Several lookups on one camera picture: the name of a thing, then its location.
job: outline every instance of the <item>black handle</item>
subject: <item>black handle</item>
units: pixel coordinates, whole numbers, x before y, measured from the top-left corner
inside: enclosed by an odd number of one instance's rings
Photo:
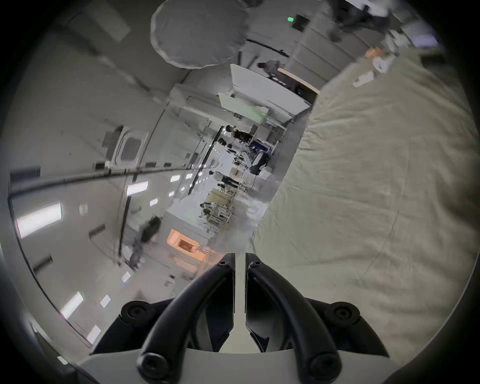
[[[256,255],[247,253],[246,263],[247,327],[251,329],[248,322],[255,317],[255,313],[249,308],[250,302],[254,301],[251,294],[253,292],[258,294],[260,288],[283,315],[283,322],[286,324],[282,329],[293,339],[297,369],[302,383],[326,384],[334,381],[340,374],[342,363],[318,313],[293,285],[263,264]],[[278,349],[286,348],[288,343],[281,343]]]
[[[160,315],[137,360],[150,383],[174,383],[180,378],[186,348],[219,349],[233,327],[235,254],[190,283]]]

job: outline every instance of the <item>rectangular light panel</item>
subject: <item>rectangular light panel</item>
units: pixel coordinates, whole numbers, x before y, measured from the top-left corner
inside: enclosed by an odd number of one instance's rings
[[[130,278],[130,274],[127,272],[125,272],[125,274],[121,277],[121,280],[122,282],[126,282],[128,279]]]
[[[100,300],[100,305],[102,306],[102,308],[105,308],[108,305],[108,303],[110,303],[110,296],[105,295],[103,299]]]
[[[80,292],[75,293],[75,295],[68,300],[68,303],[60,310],[62,316],[68,320],[68,318],[72,315],[73,312],[78,308],[78,306],[82,303],[83,297]]]
[[[68,361],[65,360],[65,358],[63,356],[57,356],[57,359],[60,360],[60,362],[63,364],[63,365],[67,365],[68,364]]]
[[[17,219],[17,228],[20,238],[24,239],[31,233],[61,220],[61,204],[56,203],[39,209]]]
[[[93,343],[95,343],[95,340],[98,337],[98,335],[100,334],[100,332],[102,332],[101,329],[98,328],[96,325],[94,325],[92,330],[90,331],[90,333],[87,336],[88,342],[93,345]]]
[[[133,195],[134,193],[143,192],[148,187],[148,181],[142,181],[141,183],[130,184],[127,187],[127,196]]]

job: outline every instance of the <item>white wall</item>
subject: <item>white wall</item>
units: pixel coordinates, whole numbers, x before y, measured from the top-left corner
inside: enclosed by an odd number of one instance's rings
[[[165,98],[175,83],[181,82],[188,70],[166,63],[150,43],[150,19],[163,0],[108,0],[131,29],[120,41],[105,32],[82,5],[62,16],[62,24],[87,38],[97,50],[116,66],[140,79],[159,98]]]
[[[102,37],[104,32],[85,19],[84,14],[72,20],[72,27],[88,35],[98,49],[117,60],[118,67],[134,72],[147,85],[158,87],[159,92],[168,93],[183,77],[184,70],[166,65],[149,46],[148,34],[145,35],[149,28],[148,13],[153,13],[159,3],[116,2],[119,12],[132,27],[120,43],[108,41],[108,36]],[[136,25],[141,26],[142,33],[137,34]],[[102,148],[102,141],[106,132],[120,124],[152,132],[161,113],[162,106],[151,94],[129,84],[115,69],[78,50],[55,33],[47,33],[22,76],[1,130],[0,199],[7,201],[11,170],[41,166],[42,178],[90,172],[95,162],[105,161],[107,149]],[[166,137],[157,136],[157,139],[162,142]],[[190,139],[182,143],[180,136],[175,136],[175,142],[178,147],[193,148]],[[119,278],[124,270],[104,254],[115,247],[102,249],[102,245],[108,244],[108,240],[118,240],[125,182],[122,178],[75,184],[13,201],[17,217],[48,204],[62,203],[62,221],[23,239],[22,246],[33,265],[48,254],[52,255],[54,263],[40,272],[38,278],[57,308],[60,309],[76,291],[84,295],[83,309],[72,318],[76,329],[81,326],[89,331],[91,321],[100,322],[102,317],[98,314],[102,312],[98,303],[104,294],[110,292],[112,302],[115,295],[122,295]],[[159,182],[157,188],[164,184],[170,187],[167,180]],[[80,216],[79,204],[89,206],[86,216]],[[16,242],[6,204],[0,204],[0,222],[0,242],[12,279],[39,327],[68,360],[85,356],[89,346],[72,331],[32,279]],[[99,242],[99,249],[98,244],[89,240],[88,231],[101,224],[106,224],[107,229],[99,235],[105,236],[105,241]],[[168,267],[143,269],[142,273],[148,274],[144,283],[150,284],[149,279],[155,281],[155,276],[163,273],[163,269],[168,270]],[[156,286],[141,290],[154,292]]]

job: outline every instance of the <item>bolt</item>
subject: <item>bolt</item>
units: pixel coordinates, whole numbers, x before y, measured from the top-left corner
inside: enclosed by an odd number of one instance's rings
[[[348,320],[352,317],[352,312],[350,311],[350,309],[346,308],[346,307],[340,307],[340,308],[337,308],[335,311],[334,311],[334,314],[336,317],[338,317],[340,320]]]
[[[168,373],[169,365],[166,358],[156,353],[147,352],[138,358],[138,370],[150,379],[161,379]]]
[[[313,358],[310,363],[310,373],[317,380],[336,378],[340,368],[340,361],[333,353],[322,353]]]

